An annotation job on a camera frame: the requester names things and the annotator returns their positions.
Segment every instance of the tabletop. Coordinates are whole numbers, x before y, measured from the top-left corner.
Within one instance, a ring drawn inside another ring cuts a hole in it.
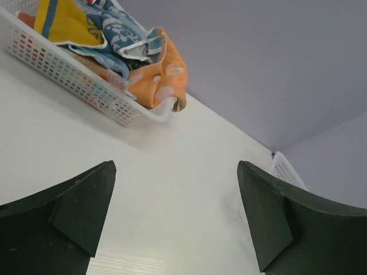
[[[124,128],[0,52],[0,205],[105,161],[116,183],[87,275],[259,274],[237,164],[271,152],[188,96],[169,121]]]

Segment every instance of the laundry basket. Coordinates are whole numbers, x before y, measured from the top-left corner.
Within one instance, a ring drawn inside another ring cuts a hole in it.
[[[269,174],[307,191],[306,186],[294,170],[293,166],[281,153],[277,152],[269,169]]]
[[[123,126],[167,120],[176,99],[148,110],[28,27],[17,11],[36,15],[39,0],[0,0],[0,47]]]

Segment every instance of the gray wall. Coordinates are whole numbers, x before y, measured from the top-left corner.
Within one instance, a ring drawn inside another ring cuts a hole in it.
[[[119,0],[163,26],[188,92],[272,150],[366,111],[366,0]]]
[[[367,113],[284,154],[312,193],[367,208]]]

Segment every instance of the pile of towels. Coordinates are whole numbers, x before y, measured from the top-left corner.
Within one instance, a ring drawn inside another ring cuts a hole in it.
[[[17,17],[146,108],[186,106],[186,64],[162,27],[147,31],[116,0],[40,0]]]

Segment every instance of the dark object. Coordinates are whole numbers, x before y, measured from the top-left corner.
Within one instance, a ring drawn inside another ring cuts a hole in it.
[[[115,185],[114,162],[0,206],[1,275],[85,275]]]
[[[318,197],[249,162],[237,175],[260,272],[367,274],[366,209]]]

